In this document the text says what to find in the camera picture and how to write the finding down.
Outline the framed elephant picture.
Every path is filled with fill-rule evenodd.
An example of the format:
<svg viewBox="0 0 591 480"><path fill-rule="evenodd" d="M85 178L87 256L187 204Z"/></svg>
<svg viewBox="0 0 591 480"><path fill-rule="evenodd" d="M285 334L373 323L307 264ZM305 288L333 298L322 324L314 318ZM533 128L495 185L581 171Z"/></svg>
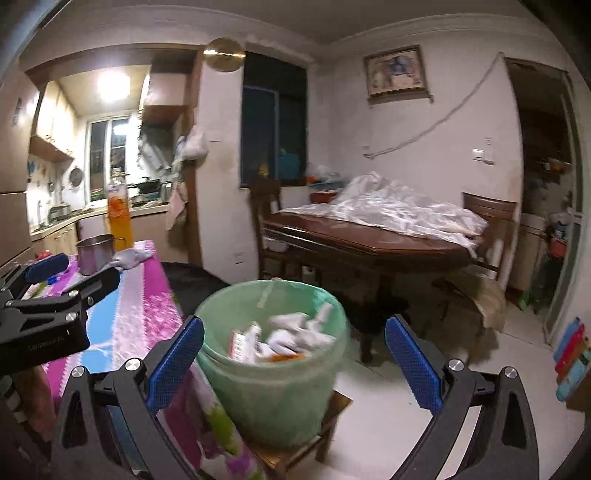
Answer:
<svg viewBox="0 0 591 480"><path fill-rule="evenodd" d="M370 104L415 99L433 102L420 45L363 58Z"/></svg>

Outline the black wok on stove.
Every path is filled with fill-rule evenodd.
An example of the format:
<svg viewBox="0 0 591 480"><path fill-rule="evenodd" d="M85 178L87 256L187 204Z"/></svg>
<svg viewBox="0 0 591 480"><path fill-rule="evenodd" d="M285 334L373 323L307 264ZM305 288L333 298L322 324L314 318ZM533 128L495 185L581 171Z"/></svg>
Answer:
<svg viewBox="0 0 591 480"><path fill-rule="evenodd" d="M159 179L148 179L135 184L131 184L130 188L136 188L142 195L159 193L160 192L160 180Z"/></svg>

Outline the kitchen base cabinets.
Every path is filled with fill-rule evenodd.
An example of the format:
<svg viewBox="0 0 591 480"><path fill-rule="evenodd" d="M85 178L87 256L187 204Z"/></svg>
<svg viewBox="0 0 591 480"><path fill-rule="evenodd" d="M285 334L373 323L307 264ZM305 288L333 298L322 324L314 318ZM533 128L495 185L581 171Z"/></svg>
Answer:
<svg viewBox="0 0 591 480"><path fill-rule="evenodd" d="M166 211L166 205L132 209L133 239L151 240L162 262L187 263L183 227L174 227L168 231L165 226ZM73 255L77 252L78 241L109 232L106 208L88 209L34 230L31 233L32 248L35 254L49 250L51 253Z"/></svg>

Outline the grey refrigerator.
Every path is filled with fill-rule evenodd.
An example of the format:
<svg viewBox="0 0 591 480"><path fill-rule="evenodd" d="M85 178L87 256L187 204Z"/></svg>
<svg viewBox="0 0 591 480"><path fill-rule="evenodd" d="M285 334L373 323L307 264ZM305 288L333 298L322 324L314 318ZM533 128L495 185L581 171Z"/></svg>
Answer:
<svg viewBox="0 0 591 480"><path fill-rule="evenodd" d="M27 161L39 91L13 66L1 86L1 265L31 246L26 205Z"/></svg>

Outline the hanging white plastic bag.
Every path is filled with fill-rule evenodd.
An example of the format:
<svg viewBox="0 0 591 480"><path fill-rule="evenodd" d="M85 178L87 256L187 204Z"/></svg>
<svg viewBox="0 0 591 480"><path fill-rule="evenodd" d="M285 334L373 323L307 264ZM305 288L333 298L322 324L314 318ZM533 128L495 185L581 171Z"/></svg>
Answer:
<svg viewBox="0 0 591 480"><path fill-rule="evenodd" d="M204 160L209 149L204 131L194 125L187 136L181 136L177 140L175 159L178 161Z"/></svg>

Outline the range hood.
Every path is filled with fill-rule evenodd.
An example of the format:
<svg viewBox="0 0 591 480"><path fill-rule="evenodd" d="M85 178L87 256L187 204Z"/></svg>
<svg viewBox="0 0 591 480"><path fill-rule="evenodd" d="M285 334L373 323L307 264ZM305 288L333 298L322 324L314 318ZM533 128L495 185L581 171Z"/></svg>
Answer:
<svg viewBox="0 0 591 480"><path fill-rule="evenodd" d="M159 176L168 174L174 157L170 130L146 127L140 130L138 150L144 162Z"/></svg>

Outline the orange juice bottle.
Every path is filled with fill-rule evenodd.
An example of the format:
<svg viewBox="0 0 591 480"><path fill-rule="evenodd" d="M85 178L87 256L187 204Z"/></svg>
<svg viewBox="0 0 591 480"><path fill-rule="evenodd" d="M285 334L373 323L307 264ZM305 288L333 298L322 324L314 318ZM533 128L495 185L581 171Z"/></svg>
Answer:
<svg viewBox="0 0 591 480"><path fill-rule="evenodd" d="M107 217L111 235L114 237L114 249L122 251L133 246L131 215L125 174L120 167L111 173L110 183L106 188Z"/></svg>

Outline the wooden chair at right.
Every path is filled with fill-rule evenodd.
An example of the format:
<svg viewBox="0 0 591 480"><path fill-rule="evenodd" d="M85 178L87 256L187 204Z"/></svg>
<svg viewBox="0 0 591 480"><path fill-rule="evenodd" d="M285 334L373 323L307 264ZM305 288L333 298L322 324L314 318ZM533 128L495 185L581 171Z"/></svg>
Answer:
<svg viewBox="0 0 591 480"><path fill-rule="evenodd" d="M443 287L450 299L474 305L481 318L477 334L480 337L487 330L500 331L504 327L507 302L500 277L513 241L518 204L468 192L463 193L463 202L487 226L479 237L473 263L445 276Z"/></svg>

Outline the white plastic sheet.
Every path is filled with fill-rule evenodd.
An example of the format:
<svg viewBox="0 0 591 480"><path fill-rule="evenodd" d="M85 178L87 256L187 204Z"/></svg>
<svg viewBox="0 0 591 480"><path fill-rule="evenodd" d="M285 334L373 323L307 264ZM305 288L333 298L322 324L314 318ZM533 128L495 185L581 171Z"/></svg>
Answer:
<svg viewBox="0 0 591 480"><path fill-rule="evenodd" d="M356 176L328 203L290 207L283 212L444 240L468 249L471 255L476 254L477 238L488 227L487 220L466 208L436 201L376 172Z"/></svg>

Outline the white work glove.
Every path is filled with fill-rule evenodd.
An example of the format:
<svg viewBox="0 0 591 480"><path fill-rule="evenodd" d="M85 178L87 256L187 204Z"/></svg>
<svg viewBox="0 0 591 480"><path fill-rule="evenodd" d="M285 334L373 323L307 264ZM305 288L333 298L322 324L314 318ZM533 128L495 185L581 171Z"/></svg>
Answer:
<svg viewBox="0 0 591 480"><path fill-rule="evenodd" d="M273 330L266 338L266 345L274 354L283 356L325 349L335 341L335 336L324 331L332 308L332 304L322 304L314 318L304 312L270 317L269 323Z"/></svg>

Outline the small wooden stool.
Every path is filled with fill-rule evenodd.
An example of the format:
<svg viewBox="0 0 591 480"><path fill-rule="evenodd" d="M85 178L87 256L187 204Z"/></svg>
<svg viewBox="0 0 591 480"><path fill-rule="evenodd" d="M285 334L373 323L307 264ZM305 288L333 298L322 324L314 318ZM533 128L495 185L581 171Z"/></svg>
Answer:
<svg viewBox="0 0 591 480"><path fill-rule="evenodd" d="M259 460L259 464L263 466L267 478L287 479L287 472L310 454L314 454L315 461L325 462L335 436L335 430L337 430L339 418L352 404L353 400L348 396L337 390L332 391L332 397L329 400L325 416L322 418L320 430L307 442L300 442L290 447L280 447L247 439L246 444Z"/></svg>

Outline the dark room window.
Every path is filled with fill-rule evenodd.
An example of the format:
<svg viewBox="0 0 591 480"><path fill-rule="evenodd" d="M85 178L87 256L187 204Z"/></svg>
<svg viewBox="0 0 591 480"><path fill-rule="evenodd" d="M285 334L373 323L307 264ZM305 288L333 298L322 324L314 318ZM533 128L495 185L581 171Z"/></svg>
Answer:
<svg viewBox="0 0 591 480"><path fill-rule="evenodd" d="M308 166L308 72L259 53L245 55L240 186L254 178L304 186Z"/></svg>

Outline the dark wooden dining table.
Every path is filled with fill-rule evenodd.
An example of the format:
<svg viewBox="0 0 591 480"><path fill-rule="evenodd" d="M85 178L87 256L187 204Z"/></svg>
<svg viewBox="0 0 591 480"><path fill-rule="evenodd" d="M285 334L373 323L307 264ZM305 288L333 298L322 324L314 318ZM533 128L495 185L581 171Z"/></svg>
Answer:
<svg viewBox="0 0 591 480"><path fill-rule="evenodd" d="M409 309L407 300L394 293L398 275L447 273L472 262L468 249L457 244L328 218L277 212L263 217L262 227L267 237L294 248L305 265L325 272L360 271L378 281L367 309L351 320L361 335L363 364L373 361L373 342L386 321Z"/></svg>

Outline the green plastic trash bin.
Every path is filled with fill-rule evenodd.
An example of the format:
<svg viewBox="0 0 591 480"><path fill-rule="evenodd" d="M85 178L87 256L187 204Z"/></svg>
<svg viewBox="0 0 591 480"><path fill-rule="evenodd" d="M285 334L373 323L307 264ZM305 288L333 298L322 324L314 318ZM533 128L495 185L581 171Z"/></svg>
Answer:
<svg viewBox="0 0 591 480"><path fill-rule="evenodd" d="M314 318L324 303L334 307L324 327L335 336L331 345L293 356L274 354L266 345L270 317L304 312ZM290 447L318 433L349 341L345 310L332 294L301 282L250 281L209 296L197 317L204 324L198 364L243 438ZM230 360L232 332L252 322L262 328L263 358L254 364Z"/></svg>

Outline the white red medicine box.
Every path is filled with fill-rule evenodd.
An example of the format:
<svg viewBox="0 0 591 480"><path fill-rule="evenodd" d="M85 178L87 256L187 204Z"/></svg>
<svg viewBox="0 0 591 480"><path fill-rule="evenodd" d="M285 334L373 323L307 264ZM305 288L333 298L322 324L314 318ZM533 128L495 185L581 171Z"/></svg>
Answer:
<svg viewBox="0 0 591 480"><path fill-rule="evenodd" d="M254 364L262 359L261 334L262 328L256 322L252 322L243 332L238 330L233 331L229 344L229 359L245 364Z"/></svg>

